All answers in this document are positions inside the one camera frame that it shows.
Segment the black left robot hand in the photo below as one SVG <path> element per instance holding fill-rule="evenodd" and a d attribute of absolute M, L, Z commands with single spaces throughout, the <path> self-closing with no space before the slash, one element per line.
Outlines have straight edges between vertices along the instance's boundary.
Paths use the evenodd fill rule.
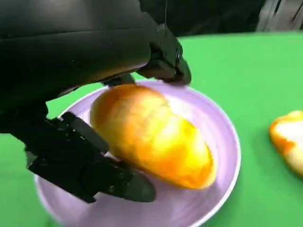
<path fill-rule="evenodd" d="M 132 72 L 187 85 L 182 54 L 137 0 L 3 0 L 0 131 L 25 144 L 29 171 L 87 203 L 99 192 L 152 202 L 146 176 L 105 157 L 108 144 L 75 114 L 48 119 L 46 102 L 91 83 L 132 83 Z"/>

